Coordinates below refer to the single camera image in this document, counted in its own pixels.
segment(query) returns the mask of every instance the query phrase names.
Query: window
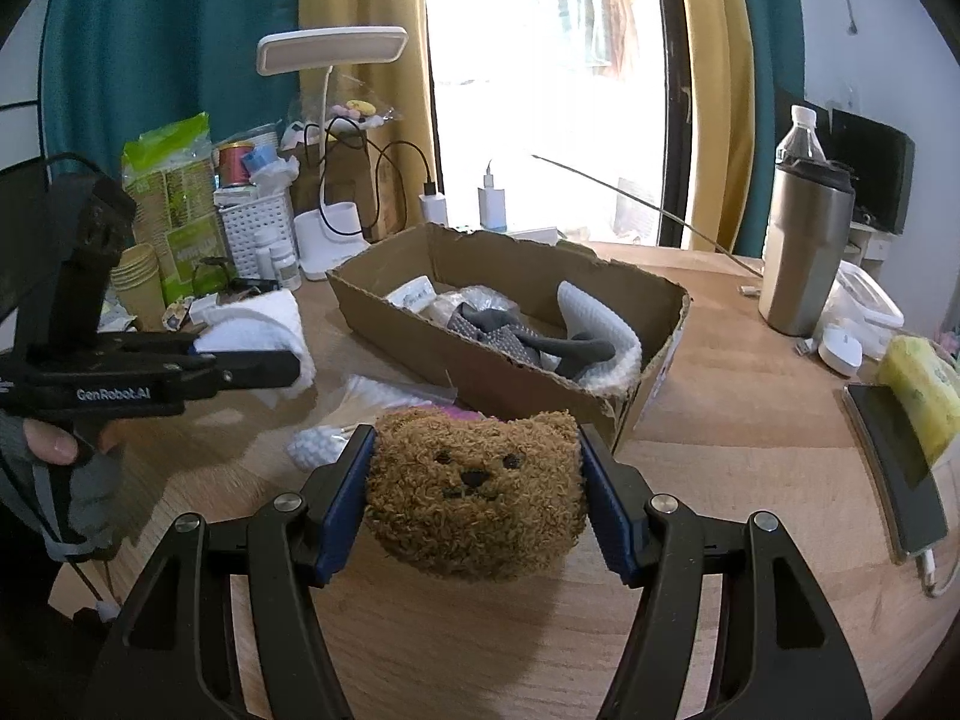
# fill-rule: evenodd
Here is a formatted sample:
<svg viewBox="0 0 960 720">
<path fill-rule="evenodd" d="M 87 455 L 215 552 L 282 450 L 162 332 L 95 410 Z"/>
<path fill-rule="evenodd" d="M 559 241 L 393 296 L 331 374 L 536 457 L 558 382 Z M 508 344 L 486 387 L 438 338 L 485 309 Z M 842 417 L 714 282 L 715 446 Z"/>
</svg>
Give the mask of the window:
<svg viewBox="0 0 960 720">
<path fill-rule="evenodd" d="M 427 12 L 453 226 L 478 225 L 476 188 L 490 163 L 512 230 L 661 240 L 655 211 L 531 156 L 661 205 L 671 104 L 661 0 L 427 0 Z"/>
</svg>

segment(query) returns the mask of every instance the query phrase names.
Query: brown plush toy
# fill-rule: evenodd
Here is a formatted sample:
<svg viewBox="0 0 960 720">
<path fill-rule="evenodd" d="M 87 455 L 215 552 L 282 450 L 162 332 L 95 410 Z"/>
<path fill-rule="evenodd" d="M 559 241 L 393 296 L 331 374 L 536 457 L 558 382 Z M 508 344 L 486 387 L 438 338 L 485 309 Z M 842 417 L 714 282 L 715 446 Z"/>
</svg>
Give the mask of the brown plush toy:
<svg viewBox="0 0 960 720">
<path fill-rule="evenodd" d="M 421 570 L 505 580 L 551 565 L 576 543 L 587 502 L 576 421 L 453 419 L 406 409 L 376 423 L 367 524 Z"/>
</svg>

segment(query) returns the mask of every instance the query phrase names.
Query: wooden table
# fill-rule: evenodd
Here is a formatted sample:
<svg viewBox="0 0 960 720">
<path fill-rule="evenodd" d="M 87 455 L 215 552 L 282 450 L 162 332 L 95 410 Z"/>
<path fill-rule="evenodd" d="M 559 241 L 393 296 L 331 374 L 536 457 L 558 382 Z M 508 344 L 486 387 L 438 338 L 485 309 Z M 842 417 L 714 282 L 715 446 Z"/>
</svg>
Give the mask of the wooden table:
<svg viewBox="0 0 960 720">
<path fill-rule="evenodd" d="M 654 490 L 696 512 L 745 520 L 770 509 L 784 522 L 832 603 L 882 717 L 914 682 L 960 607 L 960 584 L 939 601 L 915 566 L 896 566 L 880 503 L 840 401 L 842 381 L 798 357 L 737 286 L 750 277 L 720 255 L 597 245 L 598 253 L 683 284 L 693 308 L 656 402 L 617 453 Z M 318 391 L 344 372 L 405 376 L 350 336 L 326 284 L 298 293 Z M 193 404 L 181 418 L 126 426 L 121 500 L 131 533 L 112 562 L 126 594 L 173 518 L 251 514 L 304 480 L 284 446 L 329 408 L 305 395 L 277 410 L 251 394 Z M 944 497 L 952 527 L 952 494 Z M 948 570 L 954 538 L 938 549 Z M 703 705 L 716 640 L 719 583 L 707 578 L 683 713 Z M 237 640 L 248 705 L 268 710 L 248 600 L 235 580 Z M 315 593 L 326 641 L 356 716 L 592 718 L 611 683 L 638 592 L 604 567 L 587 528 L 553 573 L 512 584 L 441 581 L 387 557 L 366 530 L 347 569 Z"/>
</svg>

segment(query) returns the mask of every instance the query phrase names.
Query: white plastic basket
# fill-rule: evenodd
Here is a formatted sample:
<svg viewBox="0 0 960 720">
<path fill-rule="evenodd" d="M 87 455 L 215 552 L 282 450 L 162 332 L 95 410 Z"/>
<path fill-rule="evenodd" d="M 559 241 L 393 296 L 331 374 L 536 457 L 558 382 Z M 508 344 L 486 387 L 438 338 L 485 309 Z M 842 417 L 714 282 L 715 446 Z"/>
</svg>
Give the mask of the white plastic basket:
<svg viewBox="0 0 960 720">
<path fill-rule="evenodd" d="M 294 209 L 289 191 L 219 210 L 224 232 L 227 233 L 230 256 L 241 278 L 260 277 L 256 267 L 256 247 L 253 245 L 253 233 L 260 228 L 276 227 L 280 239 L 289 241 L 296 251 Z"/>
</svg>

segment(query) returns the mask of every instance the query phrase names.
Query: tin can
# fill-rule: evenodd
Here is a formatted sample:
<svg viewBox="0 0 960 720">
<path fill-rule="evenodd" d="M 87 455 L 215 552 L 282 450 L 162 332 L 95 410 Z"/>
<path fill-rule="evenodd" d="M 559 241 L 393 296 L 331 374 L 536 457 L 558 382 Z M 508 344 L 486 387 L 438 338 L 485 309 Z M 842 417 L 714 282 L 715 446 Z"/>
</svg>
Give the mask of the tin can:
<svg viewBox="0 0 960 720">
<path fill-rule="evenodd" d="M 220 147 L 217 175 L 220 177 L 221 189 L 241 187 L 250 183 L 250 174 L 243 165 L 243 157 L 251 151 L 253 151 L 253 144 L 247 141 L 228 143 L 227 146 Z"/>
</svg>

